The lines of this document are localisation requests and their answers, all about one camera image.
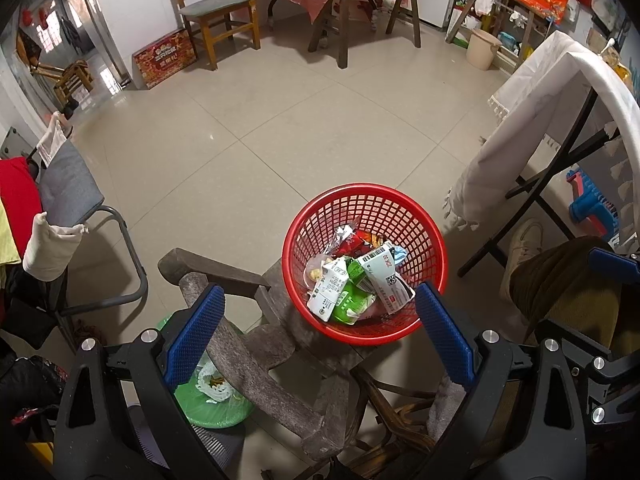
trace barcode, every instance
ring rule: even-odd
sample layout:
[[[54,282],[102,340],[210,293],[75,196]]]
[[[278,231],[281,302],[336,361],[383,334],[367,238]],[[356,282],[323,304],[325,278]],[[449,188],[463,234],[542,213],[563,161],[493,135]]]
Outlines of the barcode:
[[[367,262],[372,258],[375,258],[376,256],[379,256],[380,254],[382,254],[383,252],[386,251],[386,247],[385,246],[380,246],[377,249],[371,251],[370,253],[365,254],[362,257],[362,262]]]

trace shoe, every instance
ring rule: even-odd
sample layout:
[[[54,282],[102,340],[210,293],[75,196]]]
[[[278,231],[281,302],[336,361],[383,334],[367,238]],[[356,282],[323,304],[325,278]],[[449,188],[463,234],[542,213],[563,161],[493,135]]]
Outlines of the shoe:
[[[516,229],[509,245],[507,267],[500,284],[500,297],[511,301],[509,285],[513,271],[527,260],[538,256],[542,252],[542,224],[535,218],[530,218]]]

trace blue gripper pad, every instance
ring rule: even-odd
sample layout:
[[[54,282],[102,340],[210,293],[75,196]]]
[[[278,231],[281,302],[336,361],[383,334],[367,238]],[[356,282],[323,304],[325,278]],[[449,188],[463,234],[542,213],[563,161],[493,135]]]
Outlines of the blue gripper pad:
[[[166,353],[164,382],[171,392],[179,384],[189,382],[207,343],[225,315],[222,287],[208,287],[190,310],[194,311],[193,314]]]
[[[475,378],[474,352],[442,304],[442,298],[430,284],[415,291],[415,310],[429,334],[447,374],[454,383],[469,390]]]
[[[640,269],[635,260],[601,248],[589,251],[589,268],[607,276],[616,283],[634,285],[640,283]]]

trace yellow cloth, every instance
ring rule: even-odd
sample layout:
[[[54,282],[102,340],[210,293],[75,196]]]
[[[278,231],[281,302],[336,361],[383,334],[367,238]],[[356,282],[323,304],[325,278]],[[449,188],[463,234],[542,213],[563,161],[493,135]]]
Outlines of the yellow cloth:
[[[7,264],[19,264],[20,255],[15,247],[14,236],[11,234],[9,219],[6,217],[4,205],[0,200],[0,288],[4,288],[6,273],[4,266]]]

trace person's leg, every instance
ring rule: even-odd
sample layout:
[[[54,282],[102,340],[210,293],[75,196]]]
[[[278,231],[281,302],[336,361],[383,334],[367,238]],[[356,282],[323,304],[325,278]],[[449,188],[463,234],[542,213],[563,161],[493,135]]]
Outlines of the person's leg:
[[[596,247],[609,249],[600,238],[576,238],[513,270],[510,296],[529,320],[527,337],[540,320],[550,318],[611,345],[622,286],[589,268],[587,257]]]

